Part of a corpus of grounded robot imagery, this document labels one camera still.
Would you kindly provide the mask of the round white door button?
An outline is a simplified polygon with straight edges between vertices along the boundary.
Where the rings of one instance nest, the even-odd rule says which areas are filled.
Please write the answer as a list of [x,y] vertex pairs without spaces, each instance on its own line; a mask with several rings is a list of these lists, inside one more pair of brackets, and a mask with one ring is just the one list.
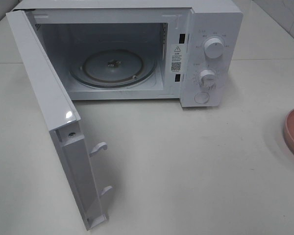
[[209,94],[207,92],[199,92],[195,95],[194,100],[198,104],[205,104],[209,101]]

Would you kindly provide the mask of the white timer knob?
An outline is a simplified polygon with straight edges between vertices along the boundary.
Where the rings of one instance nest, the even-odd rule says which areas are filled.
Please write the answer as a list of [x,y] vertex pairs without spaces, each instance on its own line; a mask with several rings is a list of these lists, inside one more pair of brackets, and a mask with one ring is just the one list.
[[199,73],[199,84],[202,87],[209,88],[215,84],[217,75],[213,70],[202,70]]

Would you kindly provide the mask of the white microwave door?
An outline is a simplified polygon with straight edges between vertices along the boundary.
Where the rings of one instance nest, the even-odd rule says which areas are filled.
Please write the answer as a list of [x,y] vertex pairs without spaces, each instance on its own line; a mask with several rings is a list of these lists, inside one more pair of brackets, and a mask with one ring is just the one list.
[[101,198],[112,186],[97,187],[91,164],[98,152],[107,149],[107,143],[87,147],[80,115],[36,33],[33,15],[17,10],[6,16],[81,218],[90,230],[107,220]]

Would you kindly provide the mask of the white warning label sticker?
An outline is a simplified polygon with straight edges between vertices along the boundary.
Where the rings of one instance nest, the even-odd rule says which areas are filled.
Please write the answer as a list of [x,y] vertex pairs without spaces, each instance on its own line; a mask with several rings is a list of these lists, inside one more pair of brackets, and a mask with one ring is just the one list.
[[170,50],[170,71],[177,73],[183,71],[183,61],[185,55],[184,44],[173,44]]

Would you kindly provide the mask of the white microwave oven body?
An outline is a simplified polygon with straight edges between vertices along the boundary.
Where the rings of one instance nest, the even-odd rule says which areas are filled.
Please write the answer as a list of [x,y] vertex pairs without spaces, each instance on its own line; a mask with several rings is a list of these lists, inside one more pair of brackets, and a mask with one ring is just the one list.
[[[218,106],[243,14],[230,0],[24,0],[12,11],[33,15],[37,35],[71,100],[178,99],[182,107]],[[208,58],[203,43],[224,40],[222,56]],[[182,72],[170,71],[173,44],[185,45]],[[153,74],[135,85],[104,89],[84,85],[71,65],[98,51],[126,49],[153,55]],[[213,70],[215,84],[199,84]],[[194,97],[207,92],[209,101]]]

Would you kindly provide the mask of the upper white power knob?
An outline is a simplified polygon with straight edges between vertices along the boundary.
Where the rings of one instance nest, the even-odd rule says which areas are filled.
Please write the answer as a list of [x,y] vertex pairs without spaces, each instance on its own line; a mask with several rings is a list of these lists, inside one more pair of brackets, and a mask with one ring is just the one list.
[[212,36],[203,43],[205,55],[210,59],[217,59],[223,54],[224,40],[220,36]]

